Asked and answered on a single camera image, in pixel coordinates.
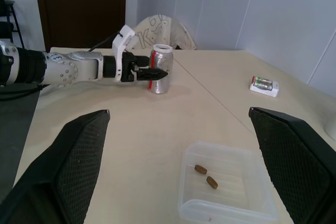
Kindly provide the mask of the black chair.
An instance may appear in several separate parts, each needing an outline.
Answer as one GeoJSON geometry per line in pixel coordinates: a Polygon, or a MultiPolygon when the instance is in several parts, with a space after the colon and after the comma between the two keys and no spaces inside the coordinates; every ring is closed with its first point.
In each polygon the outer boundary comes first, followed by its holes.
{"type": "Polygon", "coordinates": [[[0,21],[0,39],[9,39],[13,43],[13,33],[18,33],[21,46],[25,48],[14,10],[14,3],[14,1],[0,0],[0,18],[6,18],[6,21],[0,21]]]}

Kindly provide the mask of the green battery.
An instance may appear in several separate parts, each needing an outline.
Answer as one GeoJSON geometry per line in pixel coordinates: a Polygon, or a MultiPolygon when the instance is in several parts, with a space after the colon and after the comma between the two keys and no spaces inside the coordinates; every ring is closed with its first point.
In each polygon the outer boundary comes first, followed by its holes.
{"type": "Polygon", "coordinates": [[[259,82],[256,81],[254,83],[254,87],[261,89],[261,90],[268,90],[271,91],[273,89],[272,82],[259,82]]]}
{"type": "Polygon", "coordinates": [[[260,83],[264,83],[266,85],[272,85],[272,81],[262,78],[262,77],[257,77],[257,76],[253,76],[253,82],[260,82],[260,83]]]}

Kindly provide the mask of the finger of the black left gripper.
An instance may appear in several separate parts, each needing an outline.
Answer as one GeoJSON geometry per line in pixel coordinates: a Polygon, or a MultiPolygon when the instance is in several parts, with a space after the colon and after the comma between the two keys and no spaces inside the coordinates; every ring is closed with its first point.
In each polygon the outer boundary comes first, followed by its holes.
{"type": "Polygon", "coordinates": [[[160,68],[139,68],[135,73],[137,80],[160,80],[168,75],[166,71],[160,68]]]}
{"type": "Polygon", "coordinates": [[[134,63],[138,67],[148,67],[150,64],[150,58],[147,56],[135,56],[134,63]]]}

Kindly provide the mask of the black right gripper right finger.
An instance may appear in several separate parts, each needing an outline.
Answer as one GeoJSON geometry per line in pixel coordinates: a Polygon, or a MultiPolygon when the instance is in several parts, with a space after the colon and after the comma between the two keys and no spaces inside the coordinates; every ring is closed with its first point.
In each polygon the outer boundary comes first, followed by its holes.
{"type": "Polygon", "coordinates": [[[336,151],[302,119],[258,107],[249,117],[294,224],[336,224],[336,151]]]}

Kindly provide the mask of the white battery charger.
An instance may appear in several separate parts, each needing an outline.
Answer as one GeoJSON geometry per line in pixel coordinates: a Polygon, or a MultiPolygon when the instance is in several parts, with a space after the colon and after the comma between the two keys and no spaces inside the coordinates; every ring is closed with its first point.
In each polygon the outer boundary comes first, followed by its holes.
{"type": "Polygon", "coordinates": [[[254,87],[254,82],[253,82],[253,78],[252,78],[249,89],[250,89],[250,91],[257,92],[257,93],[264,94],[264,95],[275,98],[278,95],[278,92],[279,92],[279,83],[276,82],[276,81],[272,81],[272,87],[273,87],[273,89],[271,91],[258,89],[256,87],[254,87]]]}

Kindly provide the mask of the clear plastic bin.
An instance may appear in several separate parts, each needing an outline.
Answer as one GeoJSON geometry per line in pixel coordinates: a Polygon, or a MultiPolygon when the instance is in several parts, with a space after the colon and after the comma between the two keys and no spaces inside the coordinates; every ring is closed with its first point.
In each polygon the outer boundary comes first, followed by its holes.
{"type": "Polygon", "coordinates": [[[209,224],[280,224],[268,174],[254,152],[205,142],[184,155],[178,210],[182,219],[209,224]],[[207,169],[202,175],[195,165],[207,169]],[[206,181],[213,177],[218,188],[206,181]]]}

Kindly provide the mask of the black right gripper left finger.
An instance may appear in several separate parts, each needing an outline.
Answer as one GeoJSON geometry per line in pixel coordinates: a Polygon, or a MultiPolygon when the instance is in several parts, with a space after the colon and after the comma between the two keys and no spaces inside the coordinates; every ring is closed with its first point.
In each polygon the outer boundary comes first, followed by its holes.
{"type": "Polygon", "coordinates": [[[65,124],[0,204],[0,224],[83,224],[109,121],[99,110],[65,124]]]}

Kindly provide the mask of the dark brown door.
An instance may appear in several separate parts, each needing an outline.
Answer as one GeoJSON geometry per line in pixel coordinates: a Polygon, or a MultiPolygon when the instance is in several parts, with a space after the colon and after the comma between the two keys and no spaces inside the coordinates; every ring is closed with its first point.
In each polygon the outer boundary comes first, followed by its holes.
{"type": "Polygon", "coordinates": [[[126,0],[37,0],[46,50],[91,48],[125,23],[126,0]]]}

